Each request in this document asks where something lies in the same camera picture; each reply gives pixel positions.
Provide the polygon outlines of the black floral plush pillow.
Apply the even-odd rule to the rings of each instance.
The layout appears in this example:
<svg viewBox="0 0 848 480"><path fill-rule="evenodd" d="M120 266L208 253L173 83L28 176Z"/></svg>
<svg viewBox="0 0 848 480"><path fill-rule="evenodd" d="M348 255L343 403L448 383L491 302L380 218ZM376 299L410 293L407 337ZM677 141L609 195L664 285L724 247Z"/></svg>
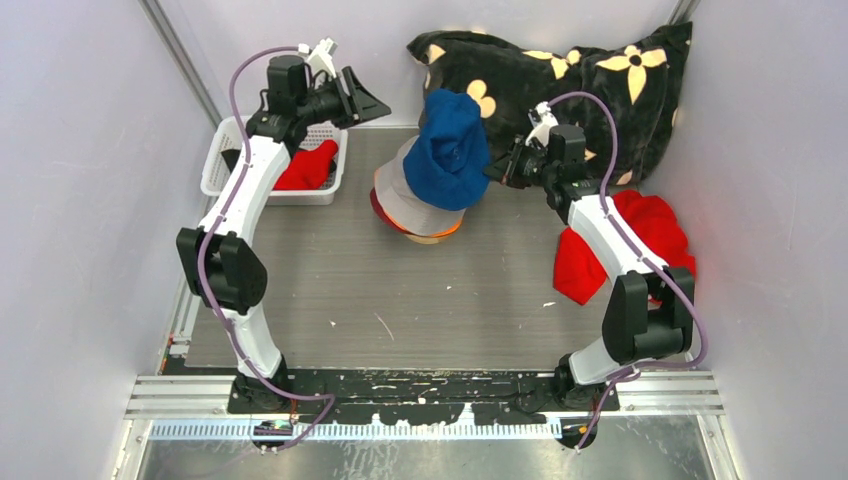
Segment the black floral plush pillow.
<svg viewBox="0 0 848 480"><path fill-rule="evenodd" d="M580 179L628 185L649 178L667 151L692 40L693 24L684 22L612 50L531 50L462 30L421 33L406 49L427 69L426 93L442 88L478 103L492 161L507 158L514 139L530 132L539 103L559 98L551 107L558 122L585 134ZM598 97L613 123L593 101L563 98L575 91Z"/></svg>

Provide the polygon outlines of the white plastic basket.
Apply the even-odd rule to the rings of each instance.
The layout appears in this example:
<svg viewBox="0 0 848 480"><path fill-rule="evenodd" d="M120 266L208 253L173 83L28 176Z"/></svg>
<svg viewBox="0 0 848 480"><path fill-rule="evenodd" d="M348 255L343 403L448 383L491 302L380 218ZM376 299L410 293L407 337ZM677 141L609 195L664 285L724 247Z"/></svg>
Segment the white plastic basket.
<svg viewBox="0 0 848 480"><path fill-rule="evenodd" d="M348 132L339 130L329 122L312 125L308 128L308 134L300 147L311 151L328 140L337 144L338 151L334 157L335 170L329 174L322 186L315 190L274 190L267 202L269 206L325 206L333 202L342 184L346 167ZM219 196L230 176L230 168L221 152L241 147L242 138L235 118L225 117L217 127L202 170L200 189L205 195Z"/></svg>

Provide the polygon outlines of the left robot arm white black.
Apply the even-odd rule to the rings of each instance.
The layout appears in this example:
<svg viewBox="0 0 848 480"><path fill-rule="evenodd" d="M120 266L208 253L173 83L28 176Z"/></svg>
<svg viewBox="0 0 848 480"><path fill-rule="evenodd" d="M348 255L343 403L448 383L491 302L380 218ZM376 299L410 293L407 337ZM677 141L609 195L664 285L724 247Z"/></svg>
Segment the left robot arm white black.
<svg viewBox="0 0 848 480"><path fill-rule="evenodd" d="M308 130L339 130L390 114L363 86L353 68L335 72L289 47L269 49L267 85L260 107L243 117L232 98L231 120L241 141L235 164L217 200L194 228L183 228L176 247L191 292L224 328L238 359L239 397L252 397L269 413L285 409L291 392L285 359L271 337L262 301L268 272L252 248L255 230L278 178L288 169Z"/></svg>

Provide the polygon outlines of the red cloth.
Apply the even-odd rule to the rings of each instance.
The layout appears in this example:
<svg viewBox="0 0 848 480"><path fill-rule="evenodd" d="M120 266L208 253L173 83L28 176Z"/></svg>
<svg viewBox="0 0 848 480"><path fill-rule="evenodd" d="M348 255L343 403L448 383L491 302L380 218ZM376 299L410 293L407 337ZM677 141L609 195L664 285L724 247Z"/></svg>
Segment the red cloth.
<svg viewBox="0 0 848 480"><path fill-rule="evenodd" d="M697 273L696 259L671 206L659 196L644 196L635 190L612 196L614 205L633 232L669 266ZM552 285L562 295L584 305L600 290L607 276L587 243L572 229L560 237L553 264Z"/></svg>

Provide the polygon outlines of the blue hat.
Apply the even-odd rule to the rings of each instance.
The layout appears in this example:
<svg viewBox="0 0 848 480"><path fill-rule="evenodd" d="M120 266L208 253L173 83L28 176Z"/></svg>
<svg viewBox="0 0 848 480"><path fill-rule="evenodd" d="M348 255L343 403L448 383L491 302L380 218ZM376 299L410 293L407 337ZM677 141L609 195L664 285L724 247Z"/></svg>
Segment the blue hat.
<svg viewBox="0 0 848 480"><path fill-rule="evenodd" d="M481 109L466 93L432 91L424 101L425 122L403 160L413 194L434 207L460 211L485 194L489 145Z"/></svg>

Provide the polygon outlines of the wooden hat stand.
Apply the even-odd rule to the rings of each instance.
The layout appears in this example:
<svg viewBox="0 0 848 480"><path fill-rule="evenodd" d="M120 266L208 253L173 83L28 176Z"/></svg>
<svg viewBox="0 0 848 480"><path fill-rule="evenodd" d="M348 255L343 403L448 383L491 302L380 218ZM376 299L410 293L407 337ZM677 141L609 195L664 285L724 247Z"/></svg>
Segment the wooden hat stand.
<svg viewBox="0 0 848 480"><path fill-rule="evenodd" d="M437 245L445 242L451 237L455 236L457 232L461 229L462 224L458 223L450 226L446 230L442 231L425 231L425 230L415 230L415 231L405 231L403 235L409 239L410 241L420 244L420 245Z"/></svg>

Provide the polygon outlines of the aluminium rail frame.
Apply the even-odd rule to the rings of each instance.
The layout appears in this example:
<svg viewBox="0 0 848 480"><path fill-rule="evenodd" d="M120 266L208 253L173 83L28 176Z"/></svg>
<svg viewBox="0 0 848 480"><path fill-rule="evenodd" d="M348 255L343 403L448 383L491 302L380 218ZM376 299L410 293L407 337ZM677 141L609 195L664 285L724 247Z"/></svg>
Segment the aluminium rail frame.
<svg viewBox="0 0 848 480"><path fill-rule="evenodd" d="M290 369L553 371L600 331L606 299L557 294L561 224L534 195L494 192L445 244L417 246L344 192L324 207L271 207L257 232L265 310ZM541 424L322 424L230 414L234 359L198 301L177 320L162 370L136 380L121 479L737 479L725 412L707 371L647 372L615 393L594 443L589 414Z"/></svg>

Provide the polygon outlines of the black hat in basket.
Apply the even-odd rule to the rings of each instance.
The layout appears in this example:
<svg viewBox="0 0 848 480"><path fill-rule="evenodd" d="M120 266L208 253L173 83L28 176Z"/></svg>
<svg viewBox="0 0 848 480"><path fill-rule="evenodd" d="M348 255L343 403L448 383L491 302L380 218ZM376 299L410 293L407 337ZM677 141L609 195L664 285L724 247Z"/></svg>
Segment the black hat in basket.
<svg viewBox="0 0 848 480"><path fill-rule="evenodd" d="M241 151L239 149L226 149L220 152L220 155L226 165L228 171L232 173L239 161Z"/></svg>

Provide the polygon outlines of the grey white hat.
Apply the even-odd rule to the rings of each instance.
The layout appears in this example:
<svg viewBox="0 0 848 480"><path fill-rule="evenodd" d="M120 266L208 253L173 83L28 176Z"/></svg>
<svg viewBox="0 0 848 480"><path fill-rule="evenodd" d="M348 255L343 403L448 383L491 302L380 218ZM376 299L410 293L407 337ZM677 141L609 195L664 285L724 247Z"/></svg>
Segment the grey white hat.
<svg viewBox="0 0 848 480"><path fill-rule="evenodd" d="M403 160L417 140L418 136L407 140L391 160L375 171L374 189L385 213L389 218L401 221L422 216L464 218L464 210L451 211L435 207L420 200L412 192L406 180Z"/></svg>

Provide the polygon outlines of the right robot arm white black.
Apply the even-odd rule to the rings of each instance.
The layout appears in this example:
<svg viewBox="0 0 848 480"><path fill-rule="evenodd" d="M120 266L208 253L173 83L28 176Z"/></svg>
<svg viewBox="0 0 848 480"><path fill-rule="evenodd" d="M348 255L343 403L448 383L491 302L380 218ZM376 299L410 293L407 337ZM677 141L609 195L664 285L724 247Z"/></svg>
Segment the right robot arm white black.
<svg viewBox="0 0 848 480"><path fill-rule="evenodd" d="M574 125L549 128L547 141L536 133L517 135L485 170L508 187L542 188L548 206L587 244L612 283L600 338L563 356L554 371L552 397L571 411L596 406L609 380L687 351L693 337L685 305L694 296L693 275L651 251L600 182L578 180L584 145L583 130Z"/></svg>

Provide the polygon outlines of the dark red bucket hat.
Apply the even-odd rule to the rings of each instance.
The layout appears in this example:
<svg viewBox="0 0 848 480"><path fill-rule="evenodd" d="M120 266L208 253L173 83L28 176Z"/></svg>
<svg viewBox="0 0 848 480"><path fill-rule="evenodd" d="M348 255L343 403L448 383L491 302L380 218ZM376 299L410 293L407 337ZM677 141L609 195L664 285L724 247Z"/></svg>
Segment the dark red bucket hat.
<svg viewBox="0 0 848 480"><path fill-rule="evenodd" d="M379 220L380 220L383 224L385 224L386 226L388 226L389 228L391 228L391 229L392 229L393 231L395 231L395 232L398 232L398 233L400 233L400 234L404 234L404 235L408 234L408 231L407 231L407 230L405 230L405 229L404 229L404 228L402 228L401 226L397 225L397 224L396 224L396 223L395 223L392 219L390 219L390 218L389 218L389 216L385 213L385 211L384 211L384 209L383 209L382 205L380 204L380 202L379 202L379 200L378 200L378 198L377 198L376 190L375 190L375 189L371 189L371 190L370 190L370 192L369 192L369 201L370 201L370 205L371 205L371 208L372 208L372 210L373 210L374 214L377 216L377 218L378 218L378 219L379 219Z"/></svg>

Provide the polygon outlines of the orange hat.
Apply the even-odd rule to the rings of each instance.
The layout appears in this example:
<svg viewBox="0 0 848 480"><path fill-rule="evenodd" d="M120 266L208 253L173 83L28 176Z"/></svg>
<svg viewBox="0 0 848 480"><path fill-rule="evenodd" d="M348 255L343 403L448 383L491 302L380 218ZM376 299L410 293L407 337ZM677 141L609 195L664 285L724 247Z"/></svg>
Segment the orange hat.
<svg viewBox="0 0 848 480"><path fill-rule="evenodd" d="M405 219L403 221L394 218L390 219L407 231L425 230L430 232L446 230L452 225L458 223L462 224L464 220L462 216L450 218L422 216Z"/></svg>

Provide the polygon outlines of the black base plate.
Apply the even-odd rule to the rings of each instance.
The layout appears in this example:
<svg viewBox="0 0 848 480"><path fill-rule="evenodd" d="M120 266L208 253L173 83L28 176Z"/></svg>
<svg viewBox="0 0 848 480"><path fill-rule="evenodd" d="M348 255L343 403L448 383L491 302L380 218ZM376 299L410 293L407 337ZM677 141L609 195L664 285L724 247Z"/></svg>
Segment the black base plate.
<svg viewBox="0 0 848 480"><path fill-rule="evenodd" d="M616 411L616 393L602 384L578 386L560 369L403 370L291 369L278 388L308 396L290 400L261 382L237 374L231 384L230 414L295 414L310 422L324 408L321 395L332 394L333 406L324 423L365 425L450 425L469 409L476 426L541 424L562 413L591 414L596 407Z"/></svg>

